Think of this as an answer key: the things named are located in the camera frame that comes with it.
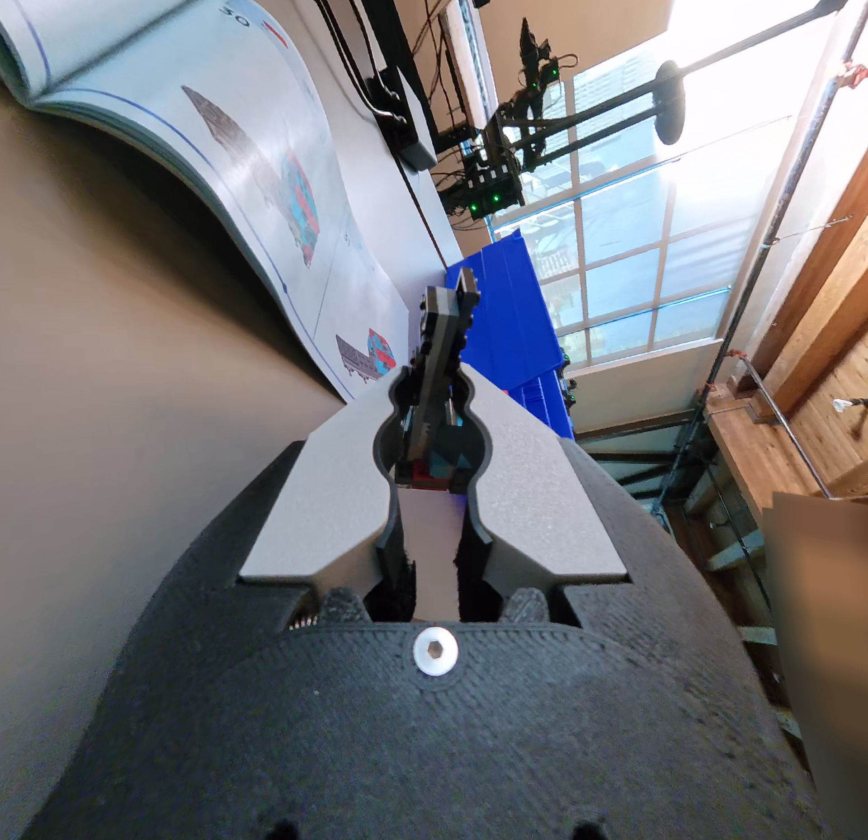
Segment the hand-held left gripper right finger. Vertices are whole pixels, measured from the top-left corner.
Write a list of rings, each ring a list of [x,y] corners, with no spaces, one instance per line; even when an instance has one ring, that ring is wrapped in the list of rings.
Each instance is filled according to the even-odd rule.
[[[628,571],[580,482],[567,441],[478,370],[463,367],[462,416],[483,458],[466,495],[455,565],[461,618],[497,618],[521,588],[628,583]]]

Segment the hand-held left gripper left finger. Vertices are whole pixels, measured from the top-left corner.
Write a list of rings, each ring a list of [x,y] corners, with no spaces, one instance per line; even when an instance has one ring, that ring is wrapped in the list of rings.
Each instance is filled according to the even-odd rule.
[[[246,583],[305,585],[319,599],[373,595],[375,618],[412,618],[416,570],[390,470],[402,452],[394,368],[303,442],[241,566]]]

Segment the toy brick truck model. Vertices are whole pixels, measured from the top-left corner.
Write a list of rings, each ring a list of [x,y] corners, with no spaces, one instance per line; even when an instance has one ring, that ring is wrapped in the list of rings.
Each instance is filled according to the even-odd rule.
[[[472,383],[461,364],[480,297],[469,267],[459,270],[453,289],[426,289],[420,345],[395,389],[402,437],[395,476],[401,487],[464,496],[483,463],[483,434],[468,412]]]

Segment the blue plastic bin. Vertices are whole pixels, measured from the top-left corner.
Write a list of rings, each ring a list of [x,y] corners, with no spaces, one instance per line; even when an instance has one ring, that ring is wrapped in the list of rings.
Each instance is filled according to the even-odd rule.
[[[457,287],[462,268],[472,270],[481,295],[462,362],[560,437],[573,441],[559,379],[563,353],[521,232],[451,265],[448,288]]]

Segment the grey desk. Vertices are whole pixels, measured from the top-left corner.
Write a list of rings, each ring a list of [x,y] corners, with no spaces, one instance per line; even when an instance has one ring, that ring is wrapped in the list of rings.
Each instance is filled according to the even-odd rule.
[[[208,209],[2,89],[2,838],[192,540],[341,406]]]

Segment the large grid window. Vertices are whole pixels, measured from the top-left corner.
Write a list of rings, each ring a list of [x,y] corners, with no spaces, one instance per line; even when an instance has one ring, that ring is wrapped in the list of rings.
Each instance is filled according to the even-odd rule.
[[[651,94],[549,138],[547,154],[617,132],[522,176],[524,205],[491,220],[524,238],[561,347],[579,367],[715,334],[826,39],[814,21],[691,73],[665,145]]]

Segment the thin metal rod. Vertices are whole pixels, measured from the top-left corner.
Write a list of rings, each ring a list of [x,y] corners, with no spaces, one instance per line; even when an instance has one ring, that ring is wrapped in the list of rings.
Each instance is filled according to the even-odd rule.
[[[784,429],[784,431],[787,434],[787,437],[789,438],[789,440],[791,441],[791,443],[795,447],[800,460],[807,467],[808,472],[810,472],[811,477],[813,478],[813,480],[817,484],[821,495],[828,500],[834,499],[835,497],[832,494],[832,492],[830,491],[830,488],[827,487],[826,483],[823,481],[822,477],[819,475],[818,469],[814,466],[810,457],[808,456],[808,454],[806,453],[806,451],[802,447],[801,443],[797,440],[797,437],[796,437],[795,433],[793,432],[793,429],[792,429],[790,423],[788,422],[787,418],[785,417],[785,415],[782,412],[782,410],[780,409],[780,407],[777,405],[772,394],[769,392],[769,390],[765,386],[765,382],[760,377],[758,371],[755,369],[753,363],[748,358],[746,353],[743,352],[742,350],[739,350],[739,349],[730,349],[728,351],[727,355],[729,357],[733,357],[733,358],[740,360],[744,364],[745,368],[747,369],[748,375],[753,379],[753,381],[755,382],[760,393],[765,398],[767,405],[771,408],[773,415],[774,415],[774,418],[777,420],[777,423]]]

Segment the black equipment box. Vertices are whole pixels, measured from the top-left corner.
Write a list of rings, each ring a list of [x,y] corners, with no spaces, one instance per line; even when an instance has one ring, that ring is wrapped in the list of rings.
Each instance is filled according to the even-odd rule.
[[[524,204],[522,167],[505,133],[506,125],[503,112],[498,110],[473,137],[470,131],[460,134],[461,170],[438,190],[448,215],[468,213],[475,222]]]

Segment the computer monitor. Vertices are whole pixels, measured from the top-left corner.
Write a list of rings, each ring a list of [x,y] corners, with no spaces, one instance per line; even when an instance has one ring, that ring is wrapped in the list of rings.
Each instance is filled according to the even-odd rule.
[[[474,0],[448,0],[438,19],[456,76],[462,110],[469,125],[482,131],[495,115],[500,101],[479,10]]]

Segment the open instruction booklet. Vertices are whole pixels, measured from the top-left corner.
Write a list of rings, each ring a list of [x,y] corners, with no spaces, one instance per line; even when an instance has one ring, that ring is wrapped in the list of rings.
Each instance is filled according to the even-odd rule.
[[[254,0],[1,0],[27,108],[143,151],[207,205],[344,401],[409,360],[300,53]]]

